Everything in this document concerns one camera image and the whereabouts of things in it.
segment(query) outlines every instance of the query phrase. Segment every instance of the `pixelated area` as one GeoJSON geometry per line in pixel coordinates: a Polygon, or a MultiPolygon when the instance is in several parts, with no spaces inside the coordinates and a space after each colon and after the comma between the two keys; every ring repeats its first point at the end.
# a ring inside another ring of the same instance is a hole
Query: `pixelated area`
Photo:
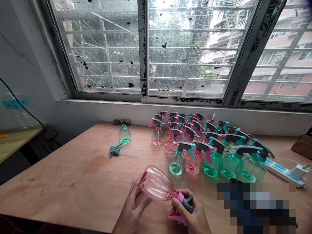
{"type": "Polygon", "coordinates": [[[294,184],[218,184],[219,225],[229,233],[295,233],[294,184]]]}

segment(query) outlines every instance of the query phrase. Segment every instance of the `window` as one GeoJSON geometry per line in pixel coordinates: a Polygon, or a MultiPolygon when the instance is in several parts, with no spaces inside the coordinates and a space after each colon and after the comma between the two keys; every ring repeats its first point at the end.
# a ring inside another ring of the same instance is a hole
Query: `window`
{"type": "Polygon", "coordinates": [[[312,26],[296,0],[41,1],[75,98],[223,107],[251,99],[280,109],[280,101],[312,102],[312,66],[303,64],[312,26]],[[304,77],[281,81],[287,74],[304,77]]]}

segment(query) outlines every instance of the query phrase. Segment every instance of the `power strip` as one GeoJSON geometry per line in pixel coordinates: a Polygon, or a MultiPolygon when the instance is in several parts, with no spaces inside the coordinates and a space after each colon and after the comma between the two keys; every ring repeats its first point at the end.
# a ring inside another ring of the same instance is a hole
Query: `power strip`
{"type": "Polygon", "coordinates": [[[301,179],[297,179],[291,176],[289,174],[290,170],[288,170],[286,167],[283,167],[268,158],[266,159],[266,168],[268,171],[274,173],[275,175],[282,178],[283,180],[286,180],[288,183],[295,183],[297,188],[305,188],[306,179],[304,177],[302,177],[301,179]]]}

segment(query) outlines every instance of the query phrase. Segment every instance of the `plywood tabletop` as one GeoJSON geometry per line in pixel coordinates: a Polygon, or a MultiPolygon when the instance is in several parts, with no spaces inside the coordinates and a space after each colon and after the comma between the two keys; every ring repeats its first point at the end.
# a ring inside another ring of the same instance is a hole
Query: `plywood tabletop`
{"type": "MultiPolygon", "coordinates": [[[[189,188],[203,203],[213,234],[218,225],[216,180],[203,173],[173,176],[161,147],[151,144],[153,129],[131,125],[132,140],[121,147],[118,157],[109,158],[111,145],[118,144],[120,125],[99,123],[60,149],[0,186],[0,214],[12,215],[59,225],[111,232],[129,193],[132,181],[152,164],[163,170],[175,188],[189,188]]],[[[277,157],[289,157],[300,163],[311,160],[290,150],[293,137],[257,137],[277,157]]],[[[293,162],[280,164],[292,168],[293,162]]],[[[297,197],[312,207],[312,176],[307,189],[297,189],[297,197]]],[[[266,175],[264,183],[275,183],[266,175]]],[[[170,202],[152,202],[143,212],[138,233],[183,233],[167,219],[170,202]]],[[[311,228],[312,212],[296,203],[299,228],[311,228]]]]}
{"type": "Polygon", "coordinates": [[[8,136],[0,139],[0,163],[18,151],[42,130],[42,126],[35,126],[25,130],[12,129],[1,131],[0,134],[7,134],[8,136]]]}

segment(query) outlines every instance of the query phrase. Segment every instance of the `white wall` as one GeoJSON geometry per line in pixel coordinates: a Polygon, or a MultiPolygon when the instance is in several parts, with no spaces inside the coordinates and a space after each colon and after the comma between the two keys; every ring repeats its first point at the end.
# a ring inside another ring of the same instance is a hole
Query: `white wall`
{"type": "MultiPolygon", "coordinates": [[[[194,113],[205,116],[216,113],[216,120],[230,122],[251,134],[299,136],[312,123],[307,113],[276,112],[264,110],[235,110],[222,108],[162,106],[152,104],[65,100],[52,56],[41,35],[28,1],[0,1],[0,77],[14,92],[27,96],[28,109],[43,123],[59,130],[62,143],[66,143],[99,121],[130,119],[132,124],[149,125],[154,113],[194,113]]],[[[7,92],[0,83],[0,95],[7,92]]],[[[0,107],[0,129],[15,128],[11,115],[0,107]]],[[[33,142],[41,155],[42,143],[33,142]]]]}

